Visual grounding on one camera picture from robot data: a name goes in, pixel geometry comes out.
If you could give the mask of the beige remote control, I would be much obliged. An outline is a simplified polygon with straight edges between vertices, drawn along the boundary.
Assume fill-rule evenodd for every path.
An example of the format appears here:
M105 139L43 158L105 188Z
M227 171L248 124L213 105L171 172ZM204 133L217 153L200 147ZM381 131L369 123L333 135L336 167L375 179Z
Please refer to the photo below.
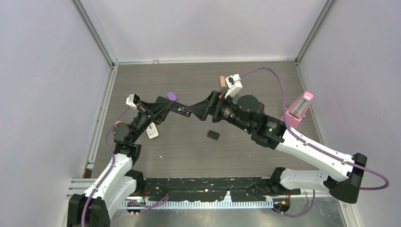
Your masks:
M159 136L156 125L151 122L150 125L146 128L146 133L149 139L154 139Z

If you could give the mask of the black battery cover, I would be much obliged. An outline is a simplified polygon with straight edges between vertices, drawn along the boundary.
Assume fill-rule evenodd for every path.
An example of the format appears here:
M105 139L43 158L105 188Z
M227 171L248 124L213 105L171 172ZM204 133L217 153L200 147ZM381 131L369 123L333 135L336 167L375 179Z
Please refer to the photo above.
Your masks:
M213 140L218 140L220 137L220 134L216 131L209 130L207 132L207 137L210 139L213 139Z

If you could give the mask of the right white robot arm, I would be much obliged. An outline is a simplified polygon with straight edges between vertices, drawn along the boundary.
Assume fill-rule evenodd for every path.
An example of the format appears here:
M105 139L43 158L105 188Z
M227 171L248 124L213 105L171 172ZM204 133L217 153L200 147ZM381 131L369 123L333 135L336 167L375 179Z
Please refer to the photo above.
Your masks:
M293 155L317 168L317 170L292 170L277 167L270 177L270 189L282 194L293 189L309 189L329 193L346 203L357 202L364 171L347 165L365 166L363 154L342 154L310 140L301 133L290 130L283 121L264 113L264 104L252 95L245 95L236 103L223 93L212 91L204 100L189 107L192 114L204 121L208 116L213 122L224 120L251 136L256 144Z

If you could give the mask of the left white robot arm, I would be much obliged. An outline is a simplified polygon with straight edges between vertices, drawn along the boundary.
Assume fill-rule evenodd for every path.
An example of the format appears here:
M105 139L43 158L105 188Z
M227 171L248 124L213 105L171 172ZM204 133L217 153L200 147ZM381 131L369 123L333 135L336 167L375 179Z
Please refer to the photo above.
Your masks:
M111 160L90 187L71 196L66 220L68 227L109 227L127 197L131 194L139 196L145 190L143 173L132 168L141 151L136 140L150 124L162 123L174 103L169 99L143 102L138 95L131 94L127 105L138 114L131 123L117 120L109 129L115 143Z

